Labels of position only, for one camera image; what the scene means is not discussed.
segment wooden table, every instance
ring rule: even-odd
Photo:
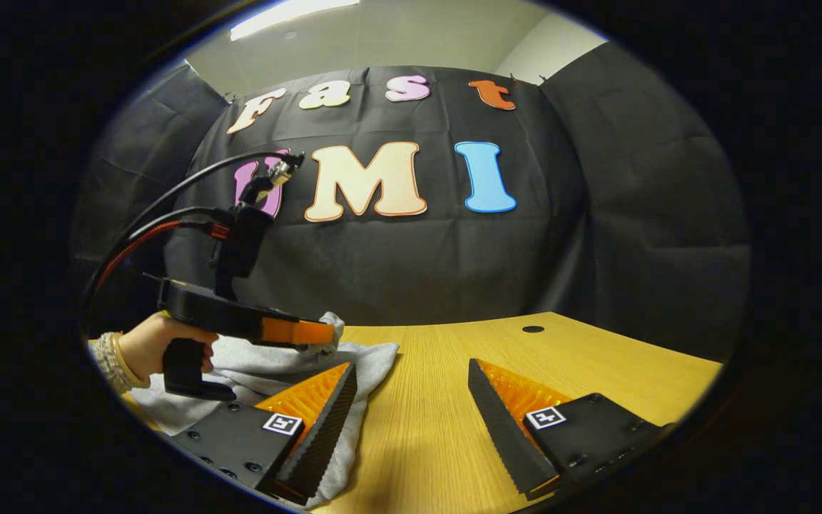
[[[526,333],[523,326],[544,326]],[[343,341],[398,342],[370,395],[348,485],[313,514],[506,513],[536,503],[506,474],[467,389],[481,358],[571,398],[602,393],[655,424],[678,420],[721,365],[556,313],[433,326],[348,326]]]

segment fluorescent ceiling light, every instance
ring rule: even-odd
[[[335,9],[335,7],[356,6],[359,3],[360,0],[287,0],[233,27],[230,30],[230,40],[245,38],[253,32],[306,16],[306,14]]]

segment black fabric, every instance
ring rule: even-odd
[[[385,82],[427,77],[430,97],[392,102]],[[313,85],[351,82],[346,104],[303,110]],[[509,89],[514,111],[484,104],[469,81]],[[284,97],[235,134],[245,101]],[[336,221],[303,217],[318,164],[343,144],[368,166],[384,143],[410,141],[424,214],[384,217],[372,205]],[[517,207],[469,211],[465,141],[498,144],[499,169]],[[306,318],[327,310],[353,325],[417,325],[554,311],[640,341],[724,361],[743,311],[749,244],[733,171],[705,123],[651,69],[605,43],[541,87],[464,69],[382,67],[323,73],[226,105],[188,65],[167,71],[118,115],[98,147],[79,201],[77,276],[128,221],[187,173],[248,151],[290,148],[307,159],[284,188],[275,228],[242,301]],[[229,166],[180,196],[176,208],[228,207]],[[164,272],[156,243],[128,270]],[[214,243],[177,231],[166,273],[213,285]],[[153,284],[123,273],[99,295],[104,328],[130,328],[153,309]]]
[[[421,101],[392,102],[386,82],[423,75],[431,88]],[[303,110],[298,102],[313,85],[351,82],[346,104]],[[491,79],[516,103],[502,111],[480,100],[470,81]],[[245,101],[284,87],[284,97],[255,117],[253,126],[226,133]],[[368,166],[384,143],[420,146],[414,167],[427,202],[420,215],[384,217],[372,209],[356,216],[342,193],[345,214],[336,221],[306,221],[313,204],[318,163],[309,155],[348,146]],[[456,143],[498,144],[500,175],[517,201],[512,211],[469,211],[469,172]],[[196,152],[190,173],[252,150],[290,148],[306,161],[284,186],[275,227],[265,237],[251,277],[235,280],[240,300],[273,306],[306,318],[330,310],[352,325],[417,325],[515,316],[534,302],[557,261],[575,259],[573,232],[581,217],[583,181],[577,157],[557,115],[537,86],[512,83],[464,69],[384,67],[350,69],[296,79],[231,104]],[[218,172],[180,196],[177,208],[228,206],[234,172]],[[166,246],[174,278],[213,285],[208,262],[214,243],[179,231]]]
[[[124,228],[183,179],[193,153],[226,104],[188,62],[180,61],[156,73],[102,131],[81,179],[72,222],[71,280],[76,293]],[[153,312],[156,285],[140,275],[143,270],[163,273],[159,243],[135,251],[98,293],[92,332],[128,330]]]
[[[658,74],[611,42],[541,90],[577,150],[591,258],[578,272],[561,266],[534,308],[727,359],[751,249],[740,190],[714,135]],[[592,281],[578,302],[569,295],[575,273]]]

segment black pistol grip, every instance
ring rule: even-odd
[[[173,339],[163,352],[163,387],[167,393],[203,400],[235,400],[232,388],[202,380],[203,344]]]

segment black cable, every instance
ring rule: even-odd
[[[167,224],[173,225],[174,223],[176,225],[170,228],[199,228],[199,230],[208,232],[214,221],[174,221]],[[107,278],[110,276],[111,270],[115,269],[112,268],[112,266],[117,266],[121,262],[121,258],[123,258],[123,255],[127,253],[127,251],[134,250],[134,248],[138,247],[140,244],[147,243],[146,238],[149,238],[150,240],[150,238],[152,237],[148,237],[149,233],[159,227],[160,225],[150,227],[146,232],[144,232],[144,234],[138,234],[136,236],[131,237],[130,240],[128,240],[128,244],[123,247],[123,250],[120,251],[120,253],[117,254],[117,257],[114,257],[110,261],[110,263],[106,267],[106,270],[103,272],[103,274],[101,274],[101,279],[100,281],[98,281],[98,286],[94,288],[94,293],[97,293],[97,290],[100,289],[101,286],[103,286],[105,280],[107,280]]]
[[[179,211],[173,211],[170,214],[164,214],[160,218],[155,218],[153,221],[150,221],[146,225],[144,225],[143,227],[139,228],[139,230],[134,231],[133,234],[131,234],[128,237],[128,240],[126,241],[126,245],[133,243],[133,241],[135,241],[135,240],[137,240],[137,238],[141,237],[141,234],[146,233],[151,228],[154,228],[157,225],[160,225],[161,223],[166,223],[167,221],[172,221],[173,219],[182,218],[183,216],[189,216],[189,215],[192,215],[192,214],[208,214],[212,219],[215,219],[215,221],[226,221],[226,219],[220,219],[220,218],[222,216],[224,216],[225,214],[228,214],[228,212],[224,211],[224,209],[216,208],[216,207],[187,207],[187,208],[181,208],[181,209],[179,209]]]
[[[202,178],[209,175],[210,173],[214,173],[218,171],[218,169],[230,165],[231,163],[235,163],[238,161],[242,161],[249,158],[255,157],[278,157],[280,160],[288,163],[288,165],[297,167],[301,163],[303,163],[303,155],[294,156],[290,155],[290,153],[276,153],[276,152],[249,152],[249,153],[242,153],[239,156],[228,157],[222,161],[218,161],[213,163],[213,165],[206,167],[200,170],[197,173],[194,173],[192,176],[189,176],[183,182],[180,182],[169,191],[164,193],[160,198],[157,198],[156,201],[151,203],[141,214],[137,215],[137,217],[131,222],[126,230],[123,232],[123,235],[118,238],[117,242],[110,248],[110,251],[104,257],[104,260],[101,261],[101,265],[98,266],[97,271],[94,272],[94,275],[91,276],[91,280],[88,281],[87,287],[84,289],[84,293],[81,296],[81,312],[79,313],[79,324],[81,324],[81,331],[88,335],[88,318],[91,315],[91,304],[93,303],[93,297],[96,290],[96,286],[98,281],[100,281],[103,272],[106,270],[107,266],[110,266],[110,262],[113,258],[121,251],[121,248],[125,247],[125,243],[128,240],[131,232],[135,230],[136,225],[141,222],[141,219],[144,219],[151,211],[154,209],[161,207],[163,203],[169,201],[169,199],[174,198],[183,191],[183,189],[188,188],[189,186],[195,184],[195,182],[199,182]]]

